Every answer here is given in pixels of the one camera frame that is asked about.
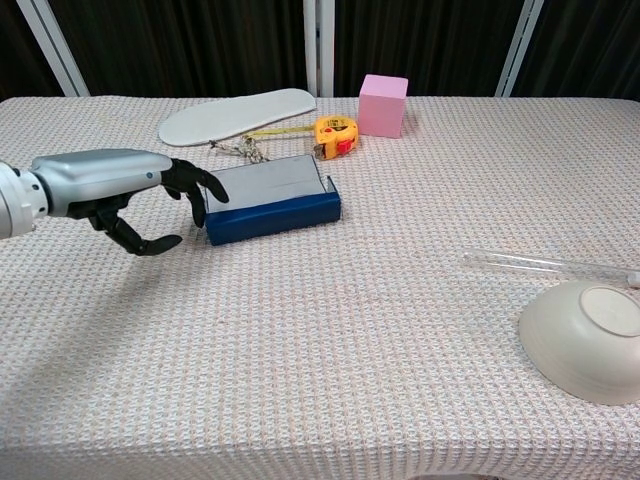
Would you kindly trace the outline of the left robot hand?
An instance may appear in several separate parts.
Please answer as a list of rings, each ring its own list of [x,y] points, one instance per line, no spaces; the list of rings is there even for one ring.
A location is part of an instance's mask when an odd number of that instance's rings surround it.
[[[142,238],[119,216],[135,194],[160,186],[175,200],[187,198],[199,228],[206,216],[202,188],[221,203],[229,201],[224,186],[210,172],[187,160],[146,150],[98,149],[40,156],[33,160],[31,171],[43,185],[50,215],[88,219],[94,230],[136,256],[160,255],[182,238]]]

